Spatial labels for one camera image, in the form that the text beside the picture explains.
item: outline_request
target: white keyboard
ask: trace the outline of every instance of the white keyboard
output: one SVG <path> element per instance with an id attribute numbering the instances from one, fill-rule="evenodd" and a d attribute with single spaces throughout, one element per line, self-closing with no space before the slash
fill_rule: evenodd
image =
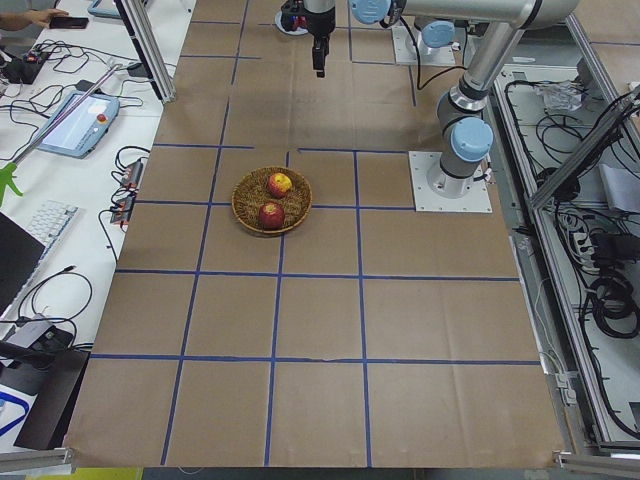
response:
<path id="1" fill-rule="evenodd" d="M 47 200 L 34 214 L 26 230 L 44 244 L 44 257 L 78 212 L 78 207 Z"/>

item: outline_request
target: black phone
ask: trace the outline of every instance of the black phone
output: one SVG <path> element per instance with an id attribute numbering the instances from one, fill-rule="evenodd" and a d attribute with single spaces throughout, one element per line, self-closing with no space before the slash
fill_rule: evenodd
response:
<path id="1" fill-rule="evenodd" d="M 87 28 L 87 17 L 53 17 L 49 28 Z"/>

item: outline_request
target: white desk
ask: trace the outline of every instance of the white desk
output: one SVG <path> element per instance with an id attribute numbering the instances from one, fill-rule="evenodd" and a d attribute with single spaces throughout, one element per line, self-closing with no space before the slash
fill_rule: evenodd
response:
<path id="1" fill-rule="evenodd" d="M 62 0 L 59 7 L 69 11 L 73 16 L 87 16 L 86 0 Z M 187 6 L 193 9 L 195 0 L 151 0 L 148 14 L 154 28 L 156 40 L 165 62 L 177 64 L 184 42 L 184 37 L 191 18 Z M 69 44 L 91 47 L 105 52 L 137 58 L 126 30 L 119 20 L 103 19 L 90 16 L 86 30 L 44 30 L 38 42 L 46 39 L 62 40 Z M 67 60 L 63 68 L 73 70 L 77 60 Z M 91 60 L 75 74 L 54 72 L 52 62 L 47 63 L 34 85 L 24 86 L 18 98 L 26 99 L 41 91 L 48 85 L 75 84 L 84 79 L 97 80 L 106 66 L 97 60 Z M 106 93 L 117 93 L 122 79 L 114 77 L 104 86 Z M 124 95 L 141 97 L 144 106 L 121 109 L 109 132 L 100 141 L 97 148 L 85 159 L 73 159 L 36 150 L 22 162 L 17 170 L 16 184 L 24 193 L 23 197 L 15 196 L 7 189 L 0 211 L 12 218 L 19 225 L 26 226 L 34 213 L 46 200 L 56 200 L 80 207 L 80 212 L 63 234 L 62 241 L 54 247 L 46 261 L 38 271 L 35 282 L 51 275 L 68 265 L 76 265 L 77 271 L 86 275 L 93 284 L 93 298 L 87 308 L 75 322 L 78 326 L 76 343 L 92 342 L 104 308 L 111 279 L 115 269 L 113 256 L 107 250 L 107 241 L 98 224 L 97 214 L 109 207 L 110 197 L 117 189 L 117 184 L 109 172 L 113 170 L 116 152 L 125 145 L 137 145 L 151 148 L 156 129 L 162 115 L 162 104 L 156 99 L 151 86 L 147 84 L 125 85 Z M 14 99 L 3 98 L 0 105 L 6 105 Z M 42 125 L 44 118 L 29 113 L 16 113 L 16 118 L 25 119 L 36 125 Z M 8 113 L 0 113 L 0 156 L 10 156 L 22 145 L 32 129 L 15 125 L 9 121 Z M 142 152 L 125 152 L 123 162 L 129 163 L 137 159 Z M 116 251 L 119 252 L 124 233 L 117 227 L 107 225 Z M 49 305 L 46 314 L 51 316 L 72 315 L 85 301 L 87 287 L 81 281 L 71 279 L 55 280 L 43 289 L 38 297 L 39 305 Z M 8 318 L 15 318 L 10 312 Z M 34 397 L 18 392 L 9 393 L 24 398 L 32 403 Z M 18 407 L 9 405 L 0 413 L 0 425 L 10 422 L 19 415 Z M 17 451 L 13 447 L 20 426 L 0 437 L 0 452 Z"/>

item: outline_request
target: person's hand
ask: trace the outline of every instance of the person's hand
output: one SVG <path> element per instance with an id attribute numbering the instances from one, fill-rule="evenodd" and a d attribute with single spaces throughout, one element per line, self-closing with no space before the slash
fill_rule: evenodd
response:
<path id="1" fill-rule="evenodd" d="M 25 18 L 31 23 L 43 28 L 49 28 L 49 22 L 53 17 L 66 17 L 69 12 L 58 10 L 57 8 L 48 8 L 47 10 L 29 10 L 24 12 Z"/>

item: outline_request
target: basket rim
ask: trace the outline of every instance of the basket rim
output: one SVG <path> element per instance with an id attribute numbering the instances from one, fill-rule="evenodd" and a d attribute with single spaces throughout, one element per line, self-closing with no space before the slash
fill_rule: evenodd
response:
<path id="1" fill-rule="evenodd" d="M 277 169 L 277 170 L 280 170 L 282 173 L 287 173 L 287 172 L 293 173 L 295 176 L 302 179 L 302 181 L 306 185 L 307 190 L 309 192 L 309 203 L 307 204 L 307 208 L 305 209 L 304 213 L 300 216 L 298 220 L 296 220 L 296 222 L 293 225 L 289 225 L 287 228 L 281 228 L 279 230 L 262 230 L 260 228 L 254 227 L 253 225 L 249 225 L 240 217 L 240 215 L 236 211 L 236 193 L 238 191 L 238 187 L 242 185 L 242 183 L 245 180 L 253 176 L 256 172 L 260 172 L 262 170 L 270 170 L 270 169 Z M 233 210 L 233 215 L 234 217 L 236 217 L 236 220 L 238 220 L 238 222 L 240 222 L 248 230 L 251 230 L 252 232 L 255 232 L 255 233 L 259 233 L 261 235 L 268 235 L 268 236 L 280 235 L 282 233 L 286 233 L 296 228 L 307 218 L 307 216 L 309 215 L 309 212 L 311 211 L 312 204 L 313 204 L 313 192 L 311 190 L 311 185 L 309 184 L 309 181 L 301 173 L 296 172 L 295 170 L 292 170 L 288 167 L 283 167 L 281 165 L 269 165 L 265 167 L 256 168 L 255 170 L 251 170 L 244 177 L 242 177 L 242 179 L 236 184 L 235 187 L 233 187 L 233 192 L 231 193 L 231 209 Z"/>

